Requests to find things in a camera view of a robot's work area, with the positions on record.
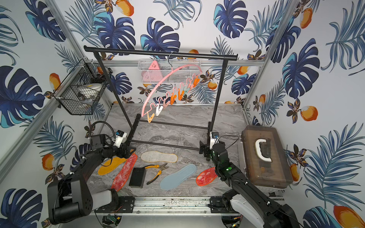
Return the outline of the orange insole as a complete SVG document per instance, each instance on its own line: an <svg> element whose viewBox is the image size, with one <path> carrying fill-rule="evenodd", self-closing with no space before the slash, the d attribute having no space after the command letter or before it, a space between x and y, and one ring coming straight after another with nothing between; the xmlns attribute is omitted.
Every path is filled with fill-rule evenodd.
<svg viewBox="0 0 365 228"><path fill-rule="evenodd" d="M119 165L123 164L126 161L126 158L113 157L106 162L104 162L98 170L98 175L103 176L108 173L111 173L115 170Z"/></svg>

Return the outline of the beige yellow-edged insole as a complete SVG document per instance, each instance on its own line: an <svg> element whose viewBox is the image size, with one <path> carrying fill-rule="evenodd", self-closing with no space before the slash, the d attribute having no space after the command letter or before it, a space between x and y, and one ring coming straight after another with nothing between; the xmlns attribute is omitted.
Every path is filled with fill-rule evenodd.
<svg viewBox="0 0 365 228"><path fill-rule="evenodd" d="M178 156L175 154L166 154L159 151L148 151L141 155L141 159L145 162L167 162L176 163Z"/></svg>

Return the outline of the red patterned insole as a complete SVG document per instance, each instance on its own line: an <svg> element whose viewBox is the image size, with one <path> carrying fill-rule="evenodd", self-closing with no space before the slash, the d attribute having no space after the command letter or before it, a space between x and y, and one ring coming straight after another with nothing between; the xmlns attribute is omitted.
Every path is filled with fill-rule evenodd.
<svg viewBox="0 0 365 228"><path fill-rule="evenodd" d="M205 171L203 171L202 173L200 173L198 175L198 177L196 178L196 184L198 186L206 186L208 184L210 184L211 182L213 182L216 178L217 178L217 174L215 172L215 168L209 168Z"/></svg>
<svg viewBox="0 0 365 228"><path fill-rule="evenodd" d="M138 160L138 156L136 154L132 154L125 162L123 168L118 173L118 175L114 178L112 183L112 189L114 189L116 192L120 191L126 182L129 179L129 176L134 168L134 165L136 164Z"/></svg>

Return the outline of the light blue insole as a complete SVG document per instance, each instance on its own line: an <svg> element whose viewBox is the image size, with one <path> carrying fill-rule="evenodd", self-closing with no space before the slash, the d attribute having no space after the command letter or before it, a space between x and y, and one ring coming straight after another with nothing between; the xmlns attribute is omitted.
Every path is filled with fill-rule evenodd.
<svg viewBox="0 0 365 228"><path fill-rule="evenodd" d="M188 164L179 171L164 177L160 182L160 189L172 190L177 188L181 183L190 178L197 171L194 164Z"/></svg>

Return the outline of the black clothes rack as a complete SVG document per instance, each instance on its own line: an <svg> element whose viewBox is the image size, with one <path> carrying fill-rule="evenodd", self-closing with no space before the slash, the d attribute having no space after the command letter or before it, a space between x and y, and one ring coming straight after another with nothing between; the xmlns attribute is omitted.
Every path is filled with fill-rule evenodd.
<svg viewBox="0 0 365 228"><path fill-rule="evenodd" d="M110 48L97 48L97 47L87 47L84 46L84 50L86 52L92 52L94 54L94 57L98 61L100 67L103 70L104 75L106 76L106 79L109 83L109 85L112 88L112 92L114 93L119 106L122 110L122 112L125 115L125 118L131 128L130 133L127 137L127 140L125 142L126 146L129 146L131 143L141 143L141 144L150 144L150 145L158 145L158 146L164 146L164 147L173 147L173 148L181 148L186 150L195 150L199 151L200 154L203 154L207 150L211 150L213 144L211 143L211 137L210 134L213 132L213 126L216 118L216 113L219 105L219 99L221 96L221 90L222 85L224 83L224 77L225 72L228 66L229 61L237 61L239 59L238 55L212 55L212 54L194 54L194 53L180 53L180 52L157 52L157 51L146 51L146 50L128 50L128 49L110 49ZM158 83L153 88L147 99L145 100L145 103L142 107L142 113L137 114L134 123L131 123L121 101L119 98L119 95L117 94L116 87L112 84L110 76L107 72L107 69L104 66L103 61L101 60L100 53L117 53L117 54L130 54L130 55L148 55L148 56L164 56L167 57L166 61L170 61L170 57L182 57L182 58L195 58L195 59L212 59L212 60L221 60L222 66L221 66L221 77L218 84L218 91L215 99L215 105L212 115L212 120L208 123L208 127L200 127L200 126L194 126L194 125L186 125L186 124L178 124L178 123L166 123L166 122L159 122L154 121L153 118L160 115L160 112L168 107L169 105L173 105L175 103L175 96L178 96L179 99L181 99L184 95L186 95L190 90L192 90L196 85L196 80L202 73L202 69L197 64L185 64L181 65L178 68L174 68L173 65L171 65L171 72L168 73L163 78L157 77L157 74L161 74L162 71L160 69L148 69L146 70L147 75L151 78L156 78L158 80ZM173 87L172 92L166 92L165 93L165 99L160 98L160 101L158 103L149 103L149 100L151 99L152 95L155 93L155 91L173 74L180 72L180 71L192 71L192 67L198 68L199 72L197 74L191 74L189 78L186 78L185 81L181 81L178 87ZM139 141L134 140L134 134L137 130L138 124L140 122L148 122L153 124L162 124L162 125L171 125L171 126L178 126L178 127L187 127L187 128L196 128L196 129L205 129L207 130L207 143L203 143L198 148L195 147L184 147L184 146L178 146L178 145L172 145L172 144L164 144L164 143L154 143L154 142L148 142L148 141Z"/></svg>

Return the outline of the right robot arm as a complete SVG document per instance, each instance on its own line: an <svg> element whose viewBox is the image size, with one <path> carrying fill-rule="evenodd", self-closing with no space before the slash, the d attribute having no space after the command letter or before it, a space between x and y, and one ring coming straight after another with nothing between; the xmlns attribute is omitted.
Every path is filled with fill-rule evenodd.
<svg viewBox="0 0 365 228"><path fill-rule="evenodd" d="M294 210L281 205L260 191L228 157L223 142L210 146L200 142L200 154L214 163L219 179L231 189L222 197L212 197L208 207L213 213L239 213L256 228L299 228Z"/></svg>

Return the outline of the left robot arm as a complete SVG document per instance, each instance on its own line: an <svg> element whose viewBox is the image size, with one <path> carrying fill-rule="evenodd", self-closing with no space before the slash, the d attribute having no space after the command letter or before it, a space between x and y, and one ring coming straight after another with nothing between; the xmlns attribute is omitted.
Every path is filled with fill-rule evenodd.
<svg viewBox="0 0 365 228"><path fill-rule="evenodd" d="M132 155L135 148L130 143L137 126L137 123L132 125L126 142L119 140L124 138L121 131L114 133L111 144L106 143L105 136L90 136L90 151L81 156L81 160L69 174L52 182L47 188L51 224L67 223L88 216L97 209L104 212L116 211L122 206L117 190L108 189L92 194L87 181L105 159L129 158Z"/></svg>

